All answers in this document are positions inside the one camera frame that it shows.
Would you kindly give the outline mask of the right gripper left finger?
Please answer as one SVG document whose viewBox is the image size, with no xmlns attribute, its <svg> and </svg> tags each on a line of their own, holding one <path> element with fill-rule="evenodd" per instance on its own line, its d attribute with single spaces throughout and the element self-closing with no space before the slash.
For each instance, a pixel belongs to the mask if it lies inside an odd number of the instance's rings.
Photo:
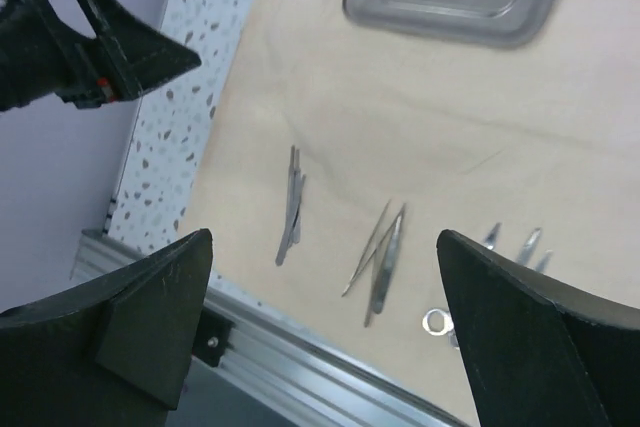
<svg viewBox="0 0 640 427">
<path fill-rule="evenodd" d="M 2 312 L 2 425 L 164 425 L 189 371 L 212 257 L 201 229 Z"/>
</svg>

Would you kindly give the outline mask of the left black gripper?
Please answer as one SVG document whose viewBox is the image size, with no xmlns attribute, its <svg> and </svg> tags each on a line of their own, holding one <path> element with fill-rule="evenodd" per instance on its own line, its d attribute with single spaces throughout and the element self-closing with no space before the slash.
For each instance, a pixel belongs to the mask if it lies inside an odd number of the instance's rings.
<svg viewBox="0 0 640 427">
<path fill-rule="evenodd" d="M 1 110 L 49 94 L 79 109 L 141 97 L 201 65 L 194 50 L 117 0 L 77 0 L 95 33 L 63 22 L 48 0 L 1 0 Z"/>
</svg>

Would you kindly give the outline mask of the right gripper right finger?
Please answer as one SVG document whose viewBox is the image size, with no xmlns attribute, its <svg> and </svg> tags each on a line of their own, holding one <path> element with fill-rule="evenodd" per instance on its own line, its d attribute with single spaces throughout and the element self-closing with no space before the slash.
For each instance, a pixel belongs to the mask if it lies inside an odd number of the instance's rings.
<svg viewBox="0 0 640 427">
<path fill-rule="evenodd" d="M 638 309 L 453 230 L 437 257 L 481 425 L 638 425 Z"/>
</svg>

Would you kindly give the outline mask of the steel forceps clamp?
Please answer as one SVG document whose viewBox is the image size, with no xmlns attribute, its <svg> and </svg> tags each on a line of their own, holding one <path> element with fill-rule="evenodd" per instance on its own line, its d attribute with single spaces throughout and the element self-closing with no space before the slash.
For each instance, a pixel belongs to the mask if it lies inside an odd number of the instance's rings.
<svg viewBox="0 0 640 427">
<path fill-rule="evenodd" d="M 536 250 L 541 234 L 542 229 L 540 227 L 534 228 L 532 230 L 515 258 L 516 263 L 523 266 L 528 265 Z"/>
</svg>

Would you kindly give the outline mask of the curved steel scissors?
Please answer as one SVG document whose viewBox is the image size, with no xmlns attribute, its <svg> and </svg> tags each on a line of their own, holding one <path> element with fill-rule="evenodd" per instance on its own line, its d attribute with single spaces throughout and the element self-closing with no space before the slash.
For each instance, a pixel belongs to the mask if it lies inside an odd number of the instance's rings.
<svg viewBox="0 0 640 427">
<path fill-rule="evenodd" d="M 495 248 L 500 229 L 501 223 L 498 222 L 485 236 L 481 244 L 489 250 L 493 250 Z M 452 346 L 457 346 L 454 323 L 447 310 L 441 308 L 432 308 L 428 310 L 422 318 L 422 328 L 431 336 L 447 337 Z"/>
</svg>

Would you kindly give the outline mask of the wide steel tweezers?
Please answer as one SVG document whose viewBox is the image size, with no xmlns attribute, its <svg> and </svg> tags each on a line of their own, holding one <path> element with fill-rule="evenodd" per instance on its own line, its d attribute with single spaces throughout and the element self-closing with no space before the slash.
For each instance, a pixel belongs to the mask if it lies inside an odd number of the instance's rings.
<svg viewBox="0 0 640 427">
<path fill-rule="evenodd" d="M 372 285 L 364 317 L 365 328 L 371 325 L 373 316 L 381 314 L 384 309 L 387 293 L 399 256 L 406 208 L 407 204 L 404 203 L 376 247 Z"/>
</svg>

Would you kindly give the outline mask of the steel scalpel handle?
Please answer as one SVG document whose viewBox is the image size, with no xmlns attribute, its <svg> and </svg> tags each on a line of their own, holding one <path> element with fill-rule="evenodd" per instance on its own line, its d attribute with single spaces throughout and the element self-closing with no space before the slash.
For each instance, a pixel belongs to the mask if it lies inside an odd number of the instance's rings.
<svg viewBox="0 0 640 427">
<path fill-rule="evenodd" d="M 290 220 L 294 221 L 294 228 L 288 237 L 288 246 L 299 242 L 300 227 L 298 225 L 297 216 L 299 208 L 294 206 L 295 190 L 298 187 L 298 183 L 302 179 L 300 169 L 300 151 L 294 145 L 290 149 L 290 164 L 288 169 L 288 187 L 287 187 L 287 206 L 286 206 L 286 220 L 288 223 Z"/>
<path fill-rule="evenodd" d="M 287 214 L 287 220 L 285 223 L 283 238 L 280 242 L 280 246 L 276 254 L 275 264 L 277 266 L 281 266 L 286 257 L 286 253 L 289 247 L 289 242 L 291 240 L 292 233 L 294 230 L 294 224 L 295 224 L 297 214 L 301 204 L 302 191 L 303 191 L 305 180 L 306 180 L 306 176 L 304 174 L 294 175 L 293 200 L 291 201 L 290 212 Z"/>
</svg>

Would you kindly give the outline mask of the beige cloth wrap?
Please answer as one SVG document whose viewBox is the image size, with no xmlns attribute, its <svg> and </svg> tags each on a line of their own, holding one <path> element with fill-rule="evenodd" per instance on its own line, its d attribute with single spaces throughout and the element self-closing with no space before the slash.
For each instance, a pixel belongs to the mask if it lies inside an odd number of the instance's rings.
<svg viewBox="0 0 640 427">
<path fill-rule="evenodd" d="M 494 50 L 361 28 L 342 0 L 254 0 L 183 232 L 211 229 L 216 272 L 465 423 L 460 354 L 422 328 L 445 304 L 436 239 L 542 229 L 551 276 L 639 303 L 639 0 L 557 0 L 542 31 Z M 275 264 L 290 149 L 306 176 L 299 242 Z M 384 309 L 364 317 L 385 204 L 406 203 Z"/>
</svg>

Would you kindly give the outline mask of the steel surgical scissors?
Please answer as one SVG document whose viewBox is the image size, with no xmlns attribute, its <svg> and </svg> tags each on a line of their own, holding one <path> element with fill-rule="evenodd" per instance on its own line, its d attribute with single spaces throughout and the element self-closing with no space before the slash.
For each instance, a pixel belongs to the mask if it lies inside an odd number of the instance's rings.
<svg viewBox="0 0 640 427">
<path fill-rule="evenodd" d="M 539 259 L 538 263 L 535 265 L 534 270 L 539 273 L 543 273 L 547 268 L 551 257 L 553 256 L 552 250 L 547 250 L 543 256 Z"/>
</svg>

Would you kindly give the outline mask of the steel surgical instrument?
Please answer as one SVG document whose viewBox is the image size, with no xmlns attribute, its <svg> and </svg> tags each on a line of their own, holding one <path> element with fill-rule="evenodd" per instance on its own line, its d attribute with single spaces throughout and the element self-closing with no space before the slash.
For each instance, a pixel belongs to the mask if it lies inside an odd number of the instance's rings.
<svg viewBox="0 0 640 427">
<path fill-rule="evenodd" d="M 381 224 L 387 214 L 387 210 L 389 208 L 390 205 L 390 201 L 388 201 L 381 214 L 378 217 L 378 220 L 376 221 L 376 224 L 371 232 L 371 234 L 369 235 L 369 238 L 365 244 L 365 247 L 362 251 L 362 254 L 360 256 L 360 259 L 358 261 L 358 264 L 354 270 L 354 272 L 352 273 L 351 277 L 349 278 L 347 284 L 345 285 L 341 296 L 345 297 L 350 289 L 353 287 L 354 283 L 358 280 L 358 278 L 362 275 L 362 273 L 364 272 L 364 269 L 366 268 L 366 266 L 368 265 L 368 263 L 371 261 L 371 259 L 373 258 L 373 256 L 375 255 L 375 253 L 377 252 L 377 248 L 379 245 L 379 242 L 377 241 L 377 238 L 379 237 L 380 234 L 380 229 L 381 229 Z"/>
</svg>

